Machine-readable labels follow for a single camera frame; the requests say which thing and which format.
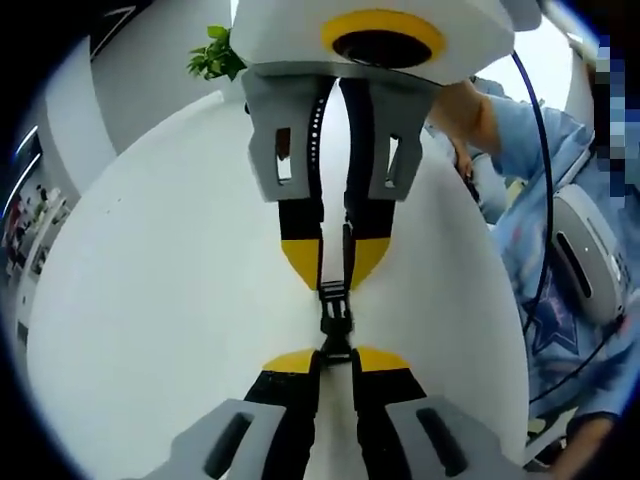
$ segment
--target black buckle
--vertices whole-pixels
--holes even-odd
[[[353,331],[349,292],[344,282],[337,281],[321,283],[318,293],[322,305],[320,330],[327,336],[320,351],[329,364],[349,362],[349,334]]]

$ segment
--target wire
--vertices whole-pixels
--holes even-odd
[[[544,163],[544,178],[547,184],[546,191],[546,200],[547,200],[547,231],[545,235],[545,247],[544,247],[544,258],[542,259],[542,270],[540,271],[540,279],[538,280],[538,288],[536,290],[536,296],[534,297],[533,304],[529,313],[527,315],[527,321],[524,324],[523,332],[524,335],[527,334],[527,330],[531,326],[531,322],[533,321],[533,317],[538,309],[538,304],[540,303],[540,297],[542,296],[542,290],[544,289],[544,283],[547,279],[547,270],[549,269],[550,263],[550,252],[551,252],[551,240],[553,236],[553,180],[551,177],[551,155],[549,154],[549,144],[547,142],[547,131],[544,128],[544,122],[542,120],[542,111],[540,110],[540,105],[538,104],[538,99],[533,90],[533,86],[531,85],[531,80],[529,80],[529,75],[527,75],[527,71],[522,65],[520,61],[520,57],[514,51],[511,54],[516,67],[520,71],[520,75],[522,76],[522,80],[524,81],[525,86],[527,87],[527,92],[529,92],[529,98],[531,99],[531,106],[533,107],[533,114],[536,117],[536,123],[538,124],[538,133],[540,135],[540,144],[542,147],[542,162]]]
[[[531,405],[533,402],[537,402],[538,400],[541,400],[542,398],[546,397],[550,393],[555,392],[558,388],[560,388],[562,385],[567,383],[569,380],[571,380],[572,378],[577,377],[580,374],[580,372],[582,370],[584,370],[585,367],[591,363],[591,361],[596,357],[596,355],[598,355],[598,353],[600,353],[600,350],[602,350],[604,348],[604,346],[611,339],[611,337],[613,337],[620,330],[620,327],[622,326],[622,320],[623,319],[620,319],[620,320],[616,321],[617,325],[615,325],[611,329],[611,332],[602,339],[600,344],[595,348],[595,350],[591,353],[591,355],[589,355],[585,359],[584,362],[582,362],[578,367],[576,367],[576,369],[573,372],[569,373],[566,377],[564,377],[562,380],[560,380],[558,383],[556,383],[553,387],[545,390],[544,392],[539,394],[537,397],[535,397],[533,400],[530,400],[529,401],[529,405]]]

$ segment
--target black circular hole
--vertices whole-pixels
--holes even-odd
[[[333,42],[335,52],[355,63],[382,68],[409,68],[431,58],[431,49],[403,33],[364,30],[343,35]]]

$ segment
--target green plant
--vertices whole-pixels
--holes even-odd
[[[192,54],[187,69],[195,77],[205,80],[228,76],[235,79],[238,72],[247,68],[240,57],[231,49],[229,38],[231,29],[220,25],[207,27],[207,35],[213,41],[204,47],[191,50]]]

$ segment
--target yellow ring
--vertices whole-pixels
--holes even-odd
[[[385,30],[415,38],[431,50],[433,60],[445,49],[444,35],[426,20],[393,10],[358,10],[332,18],[322,29],[322,43],[330,52],[340,37],[353,32]]]

